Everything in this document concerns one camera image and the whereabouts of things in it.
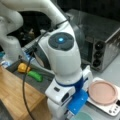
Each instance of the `green object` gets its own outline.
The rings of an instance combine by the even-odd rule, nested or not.
[[[93,120],[89,114],[85,112],[79,112],[71,120]]]
[[[42,75],[38,74],[35,71],[29,71],[28,72],[28,76],[31,76],[32,78],[34,78],[37,82],[42,82],[43,77]]]

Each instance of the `toaster oven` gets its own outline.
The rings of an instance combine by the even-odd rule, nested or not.
[[[103,71],[120,52],[120,22],[74,9],[66,13],[85,34],[82,64]]]

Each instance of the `pink plate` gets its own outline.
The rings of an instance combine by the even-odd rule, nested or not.
[[[89,88],[88,93],[90,98],[101,105],[109,105],[117,100],[118,92],[114,85],[106,81],[93,82]]]

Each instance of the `round plate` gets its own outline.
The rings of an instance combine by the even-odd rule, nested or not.
[[[116,88],[106,81],[93,82],[89,88],[88,93],[90,98],[101,105],[109,105],[117,100],[118,92]]]
[[[93,120],[91,116],[85,112],[79,112],[71,120]]]

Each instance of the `cable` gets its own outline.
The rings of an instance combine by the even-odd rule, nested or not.
[[[36,50],[36,46],[37,46],[37,44],[39,43],[39,41],[41,40],[41,38],[42,38],[46,33],[48,33],[51,29],[54,29],[54,28],[58,27],[59,25],[63,24],[64,22],[67,22],[67,21],[69,21],[69,20],[67,19],[67,20],[65,20],[65,21],[63,21],[63,22],[61,22],[61,23],[58,23],[58,24],[55,25],[53,28],[48,29],[45,33],[43,33],[43,34],[39,37],[38,41],[35,42],[35,44],[33,45],[33,51],[32,51],[32,54],[31,54],[31,56],[30,56],[30,59],[29,59],[29,61],[28,61],[28,63],[27,63],[27,67],[26,67],[25,74],[24,74],[24,76],[23,76],[23,82],[22,82],[22,93],[23,93],[24,104],[25,104],[25,107],[26,107],[26,109],[27,109],[30,117],[32,118],[32,120],[35,120],[35,118],[34,118],[34,116],[32,115],[32,113],[31,113],[31,111],[30,111],[30,109],[29,109],[29,107],[28,107],[27,100],[26,100],[26,96],[25,96],[25,79],[26,79],[26,76],[27,76],[27,69],[28,69],[28,67],[29,67],[29,65],[30,65],[30,62],[31,62],[32,57],[33,57],[33,55],[34,55],[34,52],[35,52],[35,50]]]

